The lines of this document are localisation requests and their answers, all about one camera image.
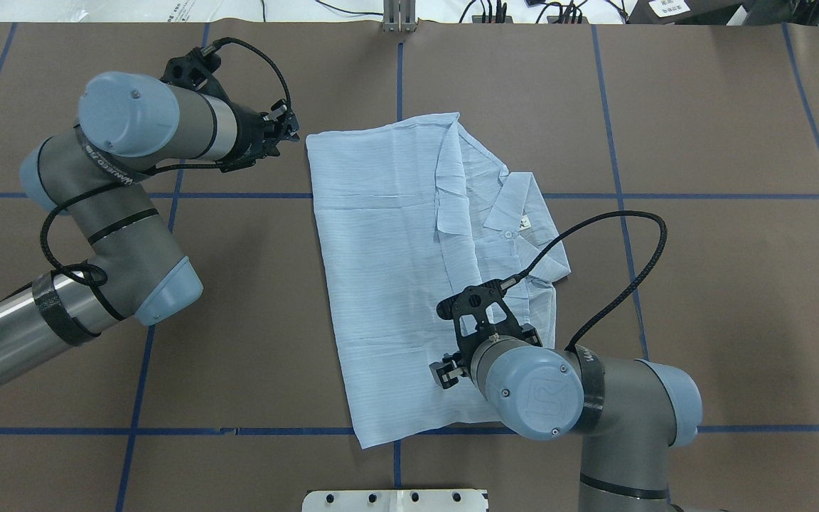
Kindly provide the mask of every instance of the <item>light blue end cap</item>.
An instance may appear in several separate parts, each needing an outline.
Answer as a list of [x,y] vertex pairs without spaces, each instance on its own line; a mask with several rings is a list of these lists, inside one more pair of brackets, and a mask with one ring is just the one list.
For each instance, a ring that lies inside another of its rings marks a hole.
[[192,304],[201,296],[202,291],[204,285],[188,261],[188,256],[185,256],[147,295],[141,307],[134,312],[134,318],[141,324],[156,324]]
[[[40,205],[43,210],[55,210],[55,202],[49,198],[49,194],[43,188],[43,182],[40,181],[40,151],[43,150],[43,142],[36,147],[27,158],[21,162],[19,176],[21,177],[21,188],[27,197],[32,198],[33,202]],[[68,215],[68,210],[63,210],[59,215]]]
[[697,427],[703,421],[703,401],[700,390],[691,375],[684,370],[665,364],[638,359],[656,373],[665,391],[669,393],[675,412],[675,441],[673,447],[686,447],[697,437]]
[[77,113],[81,130],[94,146],[130,158],[162,149],[179,124],[179,104],[168,85],[148,75],[118,71],[87,82]]
[[504,425],[537,441],[571,430],[583,410],[583,386],[571,363],[542,347],[517,347],[501,354],[488,369],[485,395]]

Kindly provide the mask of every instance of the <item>black cable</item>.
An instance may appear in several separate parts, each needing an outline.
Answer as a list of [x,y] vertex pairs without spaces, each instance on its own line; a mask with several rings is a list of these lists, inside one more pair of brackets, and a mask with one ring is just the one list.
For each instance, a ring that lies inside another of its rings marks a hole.
[[25,291],[25,289],[30,289],[31,286],[33,286],[33,282],[29,282],[29,283],[23,285],[21,288],[16,289],[16,291],[13,291],[9,295],[6,295],[6,298],[1,299],[0,302],[7,301],[7,299],[10,299],[10,298],[14,297],[14,295],[20,294],[20,292]]
[[621,16],[621,20],[624,23],[628,22],[628,12],[625,10],[624,0],[621,0],[621,7],[618,7],[612,0],[605,0],[606,4],[610,4],[610,6],[614,7],[615,10],[618,11],[618,16]]
[[326,4],[324,2],[321,2],[321,0],[315,0],[315,3],[316,4],[322,4],[322,6],[328,7],[328,9],[333,9],[335,11],[339,11],[341,13],[346,13],[346,14],[363,14],[364,16],[384,16],[384,13],[370,13],[368,11],[348,11],[348,10],[345,10],[345,9],[340,9],[337,6],[332,6],[331,4]]
[[[469,0],[469,3],[467,4],[466,8],[464,9],[464,13],[461,14],[461,19],[459,19],[457,23],[463,23],[464,22],[464,17],[466,17],[466,14],[469,12],[469,7],[472,7],[472,4],[475,4],[475,3],[476,3],[476,0]],[[483,20],[485,19],[485,11],[484,10],[482,11],[482,19]]]
[[539,12],[539,16],[536,16],[536,23],[539,23],[540,20],[542,20],[542,15],[545,14],[545,11],[549,9],[549,7],[552,6],[558,7],[558,17],[559,18],[562,17],[562,10],[564,9],[564,6],[562,6],[560,2],[543,3],[542,5],[543,7],[542,10]]
[[[46,262],[49,262],[49,265],[52,265],[56,272],[59,272],[61,275],[68,277],[68,279],[71,279],[74,282],[78,282],[91,288],[103,286],[105,283],[107,283],[107,273],[97,265],[91,265],[91,263],[73,263],[72,265],[62,265],[62,263],[59,263],[59,260],[55,258],[52,250],[49,248],[49,229],[53,226],[53,221],[56,217],[58,217],[58,214],[62,213],[64,210],[67,210],[68,207],[83,200],[87,200],[87,198],[94,197],[97,194],[102,194],[103,192],[108,192],[114,188],[119,188],[122,186],[122,183],[117,181],[103,185],[102,187],[94,188],[93,191],[87,191],[56,206],[49,212],[49,215],[46,215],[46,220],[43,221],[43,227],[40,229],[40,249],[43,250],[43,258],[46,258]],[[75,275],[75,272],[88,272],[91,275],[91,278],[87,279],[84,277],[79,277]]]
[[[250,50],[255,55],[259,56],[260,58],[264,59],[264,62],[270,65],[270,68],[273,69],[274,73],[277,75],[277,79],[280,81],[280,85],[283,87],[283,95],[286,97],[287,101],[287,108],[292,110],[293,100],[292,97],[289,96],[289,86],[287,85],[286,78],[283,78],[283,73],[280,72],[280,68],[277,67],[277,64],[274,63],[273,60],[270,59],[269,56],[265,55],[260,49],[251,46],[249,43],[244,42],[238,38],[219,38],[211,43],[214,48],[218,50],[223,48],[223,46],[228,45],[229,43],[233,43],[233,45],[242,46],[242,48]],[[231,162],[225,163],[225,165],[217,165],[213,164],[173,164],[168,166],[160,166],[159,168],[154,169],[154,174],[159,174],[161,172],[167,171],[177,171],[178,169],[220,169],[220,168],[228,168],[229,166],[236,166],[241,163],[246,163],[250,161],[251,158],[248,156],[244,156],[241,159],[233,160]]]
[[242,46],[242,48],[244,48],[244,49],[250,50],[250,52],[253,52],[253,54],[259,56],[262,59],[264,59],[264,62],[267,62],[267,64],[270,65],[270,68],[273,69],[274,73],[277,75],[277,79],[279,79],[280,85],[282,85],[282,87],[283,87],[283,94],[284,94],[284,96],[286,96],[286,99],[287,99],[287,108],[292,108],[293,99],[292,99],[292,97],[289,96],[289,87],[287,87],[286,78],[283,78],[283,73],[280,72],[280,68],[278,68],[277,65],[274,64],[274,61],[271,60],[269,56],[265,55],[264,52],[262,52],[260,49],[257,49],[254,46],[251,46],[249,43],[246,43],[243,40],[238,39],[238,38],[219,38],[219,39],[215,40],[213,43],[211,43],[211,46],[214,46],[214,48],[217,48],[217,49],[221,49],[221,48],[223,48],[223,46],[226,46],[229,43],[234,43],[234,45],[239,45],[239,46]]
[[634,277],[633,281],[631,281],[631,284],[628,284],[627,288],[625,288],[623,292],[618,294],[618,296],[615,297],[613,301],[609,302],[608,305],[601,309],[601,311],[597,312],[597,314],[590,318],[587,321],[587,323],[583,324],[582,327],[579,328],[577,333],[573,335],[573,337],[571,337],[571,341],[569,341],[568,346],[565,347],[565,350],[568,352],[574,352],[576,350],[576,344],[583,337],[583,334],[586,334],[590,328],[592,328],[595,324],[599,323],[599,321],[605,318],[607,314],[610,314],[611,310],[614,310],[616,307],[618,307],[619,304],[624,302],[624,299],[627,299],[628,296],[633,294],[634,290],[637,289],[637,287],[640,286],[640,283],[643,282],[644,279],[646,279],[646,276],[650,274],[650,271],[653,271],[653,267],[656,266],[656,262],[659,262],[660,256],[663,255],[663,250],[665,249],[665,241],[669,236],[669,229],[665,226],[665,221],[663,220],[663,218],[660,217],[659,215],[656,215],[655,213],[647,213],[646,211],[637,210],[609,211],[608,213],[602,213],[601,215],[597,215],[593,218],[587,218],[587,220],[583,220],[582,223],[577,224],[576,226],[572,227],[569,230],[566,230],[564,233],[555,237],[555,239],[552,240],[552,242],[549,242],[549,244],[546,245],[544,249],[542,249],[542,252],[537,254],[536,258],[533,259],[532,263],[530,263],[530,266],[527,266],[526,269],[523,269],[523,272],[520,272],[508,278],[516,279],[516,282],[522,281],[523,278],[530,275],[530,272],[532,272],[532,270],[536,268],[536,265],[546,254],[548,254],[549,250],[552,250],[552,247],[554,247],[555,244],[564,240],[564,238],[567,237],[569,234],[575,233],[576,231],[581,230],[586,226],[589,226],[589,224],[598,223],[599,220],[603,220],[604,218],[612,217],[649,218],[649,220],[652,220],[654,221],[654,223],[659,225],[659,242],[656,244],[656,250],[653,251],[653,256],[650,256],[649,262],[647,262],[646,266],[643,267],[643,270],[641,270],[640,273],[637,274],[636,277]]

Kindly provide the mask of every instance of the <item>metal bracket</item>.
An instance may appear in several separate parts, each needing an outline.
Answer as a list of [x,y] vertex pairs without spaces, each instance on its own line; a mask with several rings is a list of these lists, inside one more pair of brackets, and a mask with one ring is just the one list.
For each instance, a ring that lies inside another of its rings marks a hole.
[[384,32],[416,32],[416,0],[384,0]]
[[488,512],[485,489],[368,489],[312,491],[302,512]]

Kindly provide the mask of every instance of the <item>folded shirt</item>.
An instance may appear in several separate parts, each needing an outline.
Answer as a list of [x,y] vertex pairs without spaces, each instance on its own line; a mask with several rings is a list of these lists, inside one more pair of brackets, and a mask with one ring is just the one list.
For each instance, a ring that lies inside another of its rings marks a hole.
[[[432,378],[429,363],[458,350],[453,324],[438,318],[435,306],[469,285],[519,272],[558,236],[532,173],[509,172],[457,113],[310,135],[306,146],[331,318],[361,447],[452,422],[497,421],[469,379],[443,390]],[[558,244],[505,297],[549,347],[552,283],[569,272]]]

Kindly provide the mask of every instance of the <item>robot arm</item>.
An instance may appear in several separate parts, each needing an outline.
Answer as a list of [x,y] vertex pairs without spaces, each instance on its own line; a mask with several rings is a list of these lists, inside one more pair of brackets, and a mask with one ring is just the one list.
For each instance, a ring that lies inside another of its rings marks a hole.
[[[600,358],[576,344],[562,353],[542,347],[503,301],[522,278],[469,286],[438,304],[439,317],[454,323],[459,350],[430,364],[435,381],[448,389],[468,376],[501,422],[524,437],[582,435],[579,511],[682,510],[668,503],[668,450],[697,435],[695,382],[664,364]],[[493,305],[506,315],[497,324],[487,315]],[[462,331],[464,317],[475,320],[471,334]]]
[[241,43],[219,39],[170,60],[162,81],[98,75],[79,101],[77,126],[27,156],[21,183],[50,213],[46,225],[67,211],[94,256],[62,266],[45,247],[55,271],[0,302],[0,385],[118,321],[134,315],[153,325],[201,295],[198,275],[140,181],[182,167],[156,168],[163,159],[209,160],[185,166],[227,172],[279,156],[277,142],[298,140],[285,81],[287,98],[270,113],[228,99],[213,72],[215,52],[230,42]]

